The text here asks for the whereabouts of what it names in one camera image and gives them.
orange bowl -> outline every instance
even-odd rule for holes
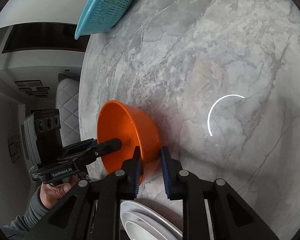
[[[97,123],[98,143],[118,138],[120,151],[101,157],[108,173],[121,168],[123,161],[132,158],[140,146],[142,171],[140,183],[149,178],[159,164],[161,139],[151,118],[142,110],[116,100],[106,102],[100,110]]]

white quilted chair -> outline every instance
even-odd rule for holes
[[[56,94],[56,108],[60,111],[61,139],[63,147],[80,142],[79,132],[79,82],[72,77],[59,74],[59,85]]]

air vent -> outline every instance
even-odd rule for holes
[[[48,95],[37,95],[37,96],[34,96],[35,98],[47,98]]]
[[[50,90],[50,87],[38,87],[38,91]]]
[[[47,90],[44,91],[26,91],[28,96],[39,96],[39,95],[48,95],[49,92]]]
[[[22,81],[15,81],[15,84],[20,87],[41,87],[41,80],[22,80]]]

blue colander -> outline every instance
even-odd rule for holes
[[[74,38],[102,33],[111,29],[122,17],[132,0],[88,0],[80,16]]]

camera lens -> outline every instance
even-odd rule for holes
[[[38,128],[39,128],[40,132],[43,132],[43,130],[44,130],[44,122],[42,120],[39,121]]]
[[[58,124],[59,124],[59,117],[56,116],[54,118],[54,123],[56,124],[56,126],[58,126]]]
[[[48,129],[50,130],[50,129],[52,128],[52,126],[53,126],[53,122],[52,122],[51,117],[49,117],[49,118],[47,119],[47,127],[48,127]]]

